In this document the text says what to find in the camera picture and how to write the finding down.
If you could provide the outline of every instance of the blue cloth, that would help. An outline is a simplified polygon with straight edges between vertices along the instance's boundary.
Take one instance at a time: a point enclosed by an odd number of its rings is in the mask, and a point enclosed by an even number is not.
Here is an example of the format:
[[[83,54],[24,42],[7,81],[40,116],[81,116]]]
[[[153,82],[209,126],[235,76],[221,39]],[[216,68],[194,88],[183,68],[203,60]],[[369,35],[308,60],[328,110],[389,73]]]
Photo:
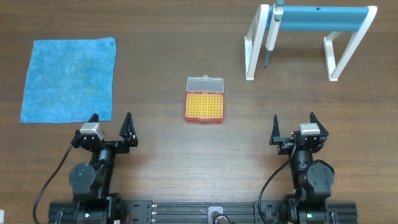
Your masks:
[[[116,40],[35,40],[22,123],[100,121],[112,117]]]

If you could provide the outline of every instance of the blue and white stand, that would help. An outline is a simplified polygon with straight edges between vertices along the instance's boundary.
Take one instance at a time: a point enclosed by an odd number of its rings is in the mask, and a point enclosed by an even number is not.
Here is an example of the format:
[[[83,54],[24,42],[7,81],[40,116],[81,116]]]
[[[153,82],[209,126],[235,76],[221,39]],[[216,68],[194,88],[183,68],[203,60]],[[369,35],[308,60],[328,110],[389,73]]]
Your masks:
[[[361,42],[377,13],[376,6],[368,7],[319,7],[285,6],[283,0],[270,6],[260,5],[244,37],[246,80],[254,80],[258,56],[264,32],[268,30],[266,42],[267,57],[265,67],[274,49],[279,30],[286,31],[329,31],[323,38],[329,81],[335,82],[347,65],[355,49]],[[340,61],[335,62],[333,39],[343,32],[352,32]]]

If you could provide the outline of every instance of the wooden table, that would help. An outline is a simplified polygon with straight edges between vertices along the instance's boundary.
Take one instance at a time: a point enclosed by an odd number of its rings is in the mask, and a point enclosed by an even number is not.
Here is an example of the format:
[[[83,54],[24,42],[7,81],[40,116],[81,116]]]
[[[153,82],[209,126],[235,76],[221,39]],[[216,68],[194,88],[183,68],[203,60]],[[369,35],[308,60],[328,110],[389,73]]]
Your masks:
[[[253,82],[244,76],[244,35],[264,1],[0,1],[0,209],[9,223],[32,223],[38,192],[81,123],[20,124],[33,40],[115,37],[113,116],[106,139],[130,111],[139,147],[118,155],[111,191],[125,199],[253,202],[287,158],[269,146],[274,114],[283,136],[314,111],[329,130],[314,158],[336,170],[330,201],[354,201],[360,223],[398,219],[398,2],[288,1],[289,5],[367,6],[379,12],[338,82],[328,82],[322,37],[281,32],[269,66],[261,52]],[[335,40],[342,55],[349,35]],[[222,77],[224,123],[183,118],[187,77]],[[70,169],[90,160],[74,149],[47,187],[49,202],[69,201]],[[292,193],[284,169],[264,198]]]

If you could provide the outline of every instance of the orange pipette tip box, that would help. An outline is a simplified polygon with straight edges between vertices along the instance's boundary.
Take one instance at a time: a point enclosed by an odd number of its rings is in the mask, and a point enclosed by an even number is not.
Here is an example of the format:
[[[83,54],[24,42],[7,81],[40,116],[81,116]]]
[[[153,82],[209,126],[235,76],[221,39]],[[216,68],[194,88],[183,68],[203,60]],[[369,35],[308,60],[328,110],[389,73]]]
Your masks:
[[[224,120],[222,78],[189,77],[185,95],[185,121],[222,123]]]

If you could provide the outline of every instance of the white support frame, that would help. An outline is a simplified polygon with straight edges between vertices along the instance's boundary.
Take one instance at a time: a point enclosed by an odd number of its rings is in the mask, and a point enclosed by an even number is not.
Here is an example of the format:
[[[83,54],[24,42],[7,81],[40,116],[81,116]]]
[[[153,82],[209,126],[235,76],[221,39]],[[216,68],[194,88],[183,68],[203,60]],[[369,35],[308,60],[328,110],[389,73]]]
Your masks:
[[[260,54],[262,38],[266,31],[268,11],[269,5],[260,5],[251,22],[248,34],[244,37],[246,80],[254,80],[254,71]]]
[[[357,32],[354,32],[351,36],[351,39],[348,42],[347,48],[341,56],[340,61],[337,63],[335,61],[335,53],[333,51],[333,39],[338,37],[342,32],[332,32],[327,37],[323,38],[323,45],[325,46],[325,56],[326,56],[326,66],[328,68],[328,77],[329,81],[335,82],[337,81],[338,77],[340,76],[341,72],[347,65],[349,59],[353,55],[355,49],[361,42],[362,38],[364,37],[366,31],[368,31],[374,16],[377,13],[376,6],[368,6],[369,12],[365,17],[365,20],[362,22],[361,27]]]

